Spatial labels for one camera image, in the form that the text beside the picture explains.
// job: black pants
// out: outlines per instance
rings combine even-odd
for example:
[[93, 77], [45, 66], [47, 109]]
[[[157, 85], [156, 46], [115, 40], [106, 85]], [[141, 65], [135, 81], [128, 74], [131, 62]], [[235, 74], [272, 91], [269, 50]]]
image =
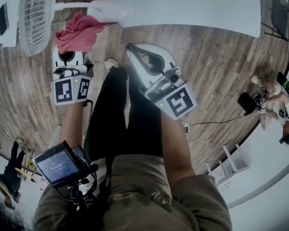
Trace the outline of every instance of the black pants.
[[84, 150], [92, 161], [108, 155], [146, 154], [163, 156], [160, 109], [138, 91], [130, 76], [131, 110], [126, 128], [127, 73], [111, 68], [91, 116]]
[[11, 159], [8, 165], [12, 166], [13, 168], [22, 168], [22, 162], [25, 156], [25, 152], [21, 151], [17, 156], [18, 151], [18, 143], [15, 141], [11, 151]]

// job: pink cloth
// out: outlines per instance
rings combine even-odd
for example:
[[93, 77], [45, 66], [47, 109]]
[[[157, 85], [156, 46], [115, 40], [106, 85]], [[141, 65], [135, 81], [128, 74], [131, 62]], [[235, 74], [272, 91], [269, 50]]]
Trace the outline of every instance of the pink cloth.
[[94, 17], [82, 16], [78, 12], [73, 20], [66, 24], [66, 29], [56, 33], [56, 42], [61, 54], [67, 51], [88, 52], [96, 43], [96, 34], [112, 23], [100, 23]]

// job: electric fan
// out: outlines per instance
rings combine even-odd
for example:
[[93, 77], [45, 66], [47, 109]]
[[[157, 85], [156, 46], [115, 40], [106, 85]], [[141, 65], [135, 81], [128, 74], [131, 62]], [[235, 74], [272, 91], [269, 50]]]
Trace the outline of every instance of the electric fan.
[[95, 0], [56, 3], [55, 0], [20, 0], [18, 10], [20, 40], [26, 55], [43, 51], [51, 34], [54, 13], [66, 8], [90, 8], [88, 14], [99, 22], [120, 22], [133, 15], [133, 6], [125, 0]]

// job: wooden floor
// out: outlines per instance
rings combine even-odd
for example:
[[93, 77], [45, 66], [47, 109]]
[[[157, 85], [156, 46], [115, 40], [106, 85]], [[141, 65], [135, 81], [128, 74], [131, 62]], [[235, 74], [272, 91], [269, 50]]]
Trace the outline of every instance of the wooden floor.
[[[57, 2], [91, 0], [57, 0]], [[262, 21], [270, 25], [270, 0], [261, 0]], [[71, 18], [77, 10], [56, 14], [57, 19]], [[260, 38], [236, 32], [201, 26], [143, 26], [123, 29], [118, 25], [106, 28], [88, 54], [95, 64], [95, 100], [107, 75], [103, 62], [111, 57], [127, 66], [125, 46], [129, 42], [149, 42], [167, 48], [183, 70], [183, 77], [193, 84], [198, 107], [186, 118], [189, 124], [225, 121], [244, 114], [237, 104], [238, 96], [255, 93], [250, 83], [253, 74], [274, 78], [283, 72], [288, 58], [285, 41], [267, 36], [262, 26]], [[0, 57], [0, 144], [1, 153], [10, 157], [16, 137], [23, 137], [35, 152], [46, 149], [57, 124], [61, 124], [64, 107], [52, 101], [52, 50], [50, 42], [44, 53], [27, 58], [20, 46], [5, 49]], [[83, 137], [89, 109], [84, 116]], [[224, 157], [222, 145], [234, 148], [254, 126], [258, 117], [252, 114], [222, 125], [198, 125], [190, 130], [188, 141], [207, 136], [190, 146], [197, 173], [206, 171]]]

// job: small screen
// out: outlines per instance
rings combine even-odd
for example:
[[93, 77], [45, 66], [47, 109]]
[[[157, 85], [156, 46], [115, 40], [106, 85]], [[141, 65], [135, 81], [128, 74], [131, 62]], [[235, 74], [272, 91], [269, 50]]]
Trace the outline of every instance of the small screen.
[[38, 166], [40, 167], [42, 174], [46, 176], [51, 183], [78, 173], [79, 171], [65, 151], [59, 152], [58, 154], [39, 162]]

